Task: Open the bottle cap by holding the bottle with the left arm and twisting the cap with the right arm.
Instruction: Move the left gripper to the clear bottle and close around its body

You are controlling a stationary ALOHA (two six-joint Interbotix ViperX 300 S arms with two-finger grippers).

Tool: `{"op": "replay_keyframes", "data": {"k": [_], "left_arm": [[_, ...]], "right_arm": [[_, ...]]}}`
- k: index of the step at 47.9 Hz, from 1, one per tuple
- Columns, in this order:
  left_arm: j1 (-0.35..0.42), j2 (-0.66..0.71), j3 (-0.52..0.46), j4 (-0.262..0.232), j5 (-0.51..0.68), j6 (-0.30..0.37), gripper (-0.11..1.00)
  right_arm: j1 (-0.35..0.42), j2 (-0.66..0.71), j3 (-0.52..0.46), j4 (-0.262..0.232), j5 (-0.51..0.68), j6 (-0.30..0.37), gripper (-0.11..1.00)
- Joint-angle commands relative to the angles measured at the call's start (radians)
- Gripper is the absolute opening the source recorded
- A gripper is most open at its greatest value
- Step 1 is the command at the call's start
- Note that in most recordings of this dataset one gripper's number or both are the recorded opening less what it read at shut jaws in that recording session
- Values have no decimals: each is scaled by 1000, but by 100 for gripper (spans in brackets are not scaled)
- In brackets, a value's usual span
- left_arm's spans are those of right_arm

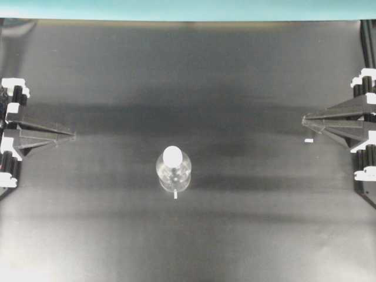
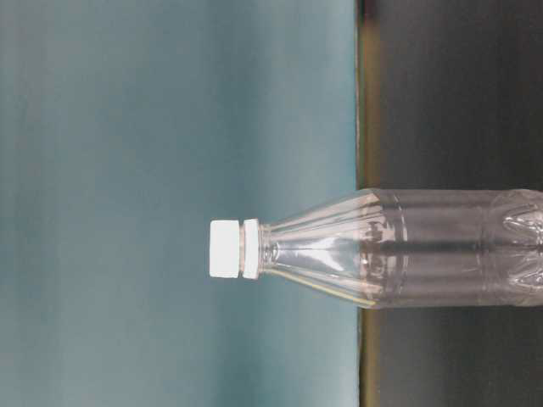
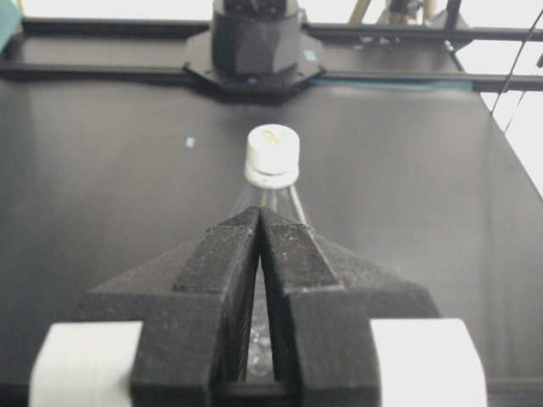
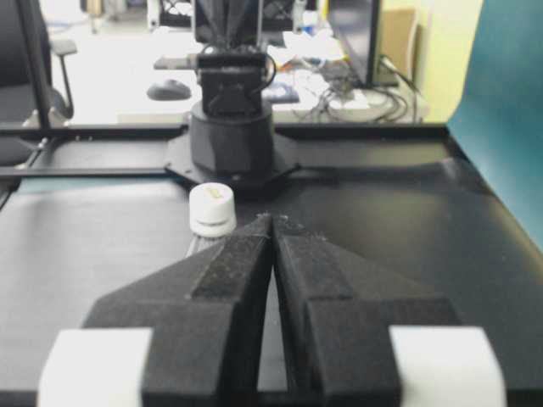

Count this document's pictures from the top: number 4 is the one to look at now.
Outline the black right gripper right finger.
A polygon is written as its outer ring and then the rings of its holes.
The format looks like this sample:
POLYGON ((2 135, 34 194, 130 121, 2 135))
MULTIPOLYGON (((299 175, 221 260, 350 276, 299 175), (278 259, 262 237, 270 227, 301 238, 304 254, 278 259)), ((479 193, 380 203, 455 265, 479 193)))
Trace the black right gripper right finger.
POLYGON ((502 406, 483 328, 430 286, 362 258, 287 216, 273 220, 294 374, 325 406, 502 406))

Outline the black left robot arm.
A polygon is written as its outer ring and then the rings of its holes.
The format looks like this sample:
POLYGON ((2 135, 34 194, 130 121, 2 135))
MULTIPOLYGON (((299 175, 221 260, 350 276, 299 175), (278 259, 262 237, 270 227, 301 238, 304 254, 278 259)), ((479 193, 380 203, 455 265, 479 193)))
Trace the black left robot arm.
POLYGON ((276 133, 263 91, 276 75, 261 46, 261 1, 195 1, 193 34, 210 46, 195 57, 201 99, 186 133, 171 139, 165 169, 193 184, 261 189, 300 165, 293 143, 276 133))

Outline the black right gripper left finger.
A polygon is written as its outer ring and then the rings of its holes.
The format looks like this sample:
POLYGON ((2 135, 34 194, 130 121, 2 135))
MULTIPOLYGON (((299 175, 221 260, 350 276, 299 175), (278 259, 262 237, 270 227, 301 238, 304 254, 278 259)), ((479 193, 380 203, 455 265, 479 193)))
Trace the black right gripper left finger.
POLYGON ((56 337, 41 406, 216 406, 256 387, 272 218, 99 298, 56 337))

